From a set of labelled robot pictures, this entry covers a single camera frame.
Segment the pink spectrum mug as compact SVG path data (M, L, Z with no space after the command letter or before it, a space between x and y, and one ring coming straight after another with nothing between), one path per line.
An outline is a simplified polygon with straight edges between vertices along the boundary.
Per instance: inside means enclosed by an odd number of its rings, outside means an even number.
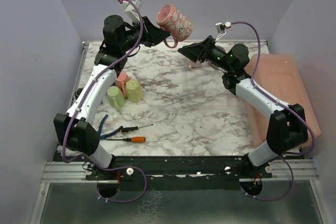
M193 32L193 23L173 4L165 5L160 9L156 16L156 23L172 36L173 45L169 45L166 39L164 40L164 44L171 49L176 48L179 42L188 39Z

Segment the salmon pink mug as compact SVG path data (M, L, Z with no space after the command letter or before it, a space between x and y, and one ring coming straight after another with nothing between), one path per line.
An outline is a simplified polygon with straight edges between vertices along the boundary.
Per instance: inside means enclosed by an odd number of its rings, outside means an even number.
M127 96L127 92L125 89L126 83L130 80L130 77L125 72L120 72L119 76L117 77L115 84L116 86L122 91L124 97Z

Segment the light green mug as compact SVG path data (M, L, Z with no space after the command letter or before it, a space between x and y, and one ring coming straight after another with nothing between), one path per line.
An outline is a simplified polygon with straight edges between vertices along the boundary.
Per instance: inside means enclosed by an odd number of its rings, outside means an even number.
M110 105L118 112L120 112L121 108L125 105L125 97L122 91L116 86L111 86L107 90L107 98Z

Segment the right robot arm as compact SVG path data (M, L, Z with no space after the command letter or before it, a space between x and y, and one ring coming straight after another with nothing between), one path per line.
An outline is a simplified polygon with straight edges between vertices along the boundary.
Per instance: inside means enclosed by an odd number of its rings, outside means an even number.
M226 52L216 46L215 39L183 46L178 52L190 61L209 61L222 68L225 89L247 101L268 119L266 141L246 155L241 171L246 177L254 177L260 166L308 140L304 108L290 105L270 94L254 82L245 71L249 63L249 51L243 44L235 44Z

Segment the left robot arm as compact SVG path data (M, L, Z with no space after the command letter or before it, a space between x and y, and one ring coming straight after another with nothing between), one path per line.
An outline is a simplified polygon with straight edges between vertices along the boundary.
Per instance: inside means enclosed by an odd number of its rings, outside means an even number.
M115 83L127 57L139 45L156 46L170 36L144 16L128 24L119 15L104 20L103 44L95 57L91 76L80 96L65 114L56 114L54 126L62 152L76 151L98 166L104 179L115 175L113 155L100 144L100 134L92 124L107 90Z

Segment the yellow-green faceted mug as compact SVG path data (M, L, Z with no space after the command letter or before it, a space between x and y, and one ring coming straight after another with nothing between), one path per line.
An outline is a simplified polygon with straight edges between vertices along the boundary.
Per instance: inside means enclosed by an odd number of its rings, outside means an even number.
M125 85L125 90L130 102L138 103L143 99L142 87L137 79L130 79Z

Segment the black mug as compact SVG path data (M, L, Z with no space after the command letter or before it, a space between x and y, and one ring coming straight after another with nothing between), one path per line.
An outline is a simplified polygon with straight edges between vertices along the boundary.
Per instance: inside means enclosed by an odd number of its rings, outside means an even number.
M75 93L74 93L75 99L78 99L78 97L80 96L81 92L82 92L82 88L79 88L79 89L77 89L75 91Z

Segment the pink storage bin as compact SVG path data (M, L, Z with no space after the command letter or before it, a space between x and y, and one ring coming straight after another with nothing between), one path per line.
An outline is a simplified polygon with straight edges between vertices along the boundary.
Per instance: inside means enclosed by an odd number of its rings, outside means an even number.
M315 137L321 135L320 127L292 55L261 54L254 81L278 99L289 104L301 105L305 110L306 122ZM245 102L245 108L253 146L258 147L266 140L269 120L248 102Z

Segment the black handled screwdriver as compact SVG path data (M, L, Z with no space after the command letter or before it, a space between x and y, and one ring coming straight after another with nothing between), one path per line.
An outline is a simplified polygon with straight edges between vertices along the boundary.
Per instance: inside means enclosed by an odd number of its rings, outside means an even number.
M141 128L150 127L150 126L153 126L153 124L147 124L147 125L141 125L141 126L133 126L133 127L123 127L120 130L120 132L122 134L127 134L129 132L136 131L136 130L139 130Z

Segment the orange handled screwdriver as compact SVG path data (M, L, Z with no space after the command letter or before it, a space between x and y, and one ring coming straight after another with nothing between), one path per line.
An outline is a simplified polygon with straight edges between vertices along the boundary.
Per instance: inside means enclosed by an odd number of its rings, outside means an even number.
M128 137L128 138L105 138L106 141L123 141L131 143L144 143L144 136Z

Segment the black mounting base plate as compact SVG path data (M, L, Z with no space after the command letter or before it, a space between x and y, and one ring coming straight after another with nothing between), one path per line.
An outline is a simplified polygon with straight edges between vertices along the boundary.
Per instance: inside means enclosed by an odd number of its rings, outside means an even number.
M238 190L240 182L271 178L265 163L250 167L243 156L118 156L117 171L104 171L86 162L48 162L43 181L90 183L121 191L147 190Z

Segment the aluminium rail frame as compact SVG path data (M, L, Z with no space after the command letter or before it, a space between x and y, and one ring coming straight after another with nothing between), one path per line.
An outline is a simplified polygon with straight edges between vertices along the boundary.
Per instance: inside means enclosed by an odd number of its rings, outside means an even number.
M140 167L158 165L164 174L144 171L136 184L126 176L119 199L99 197L97 186L114 180L85 177L85 164L45 166L44 199L34 223L323 223L310 159L271 163L263 173L261 195L244 195L236 174L224 168L253 149L245 100L227 91L221 73L204 63L187 69L187 60L164 45L142 47L127 71L144 89L138 106L117 115L104 102L96 118L108 125L151 121L145 145L109 144L105 148Z

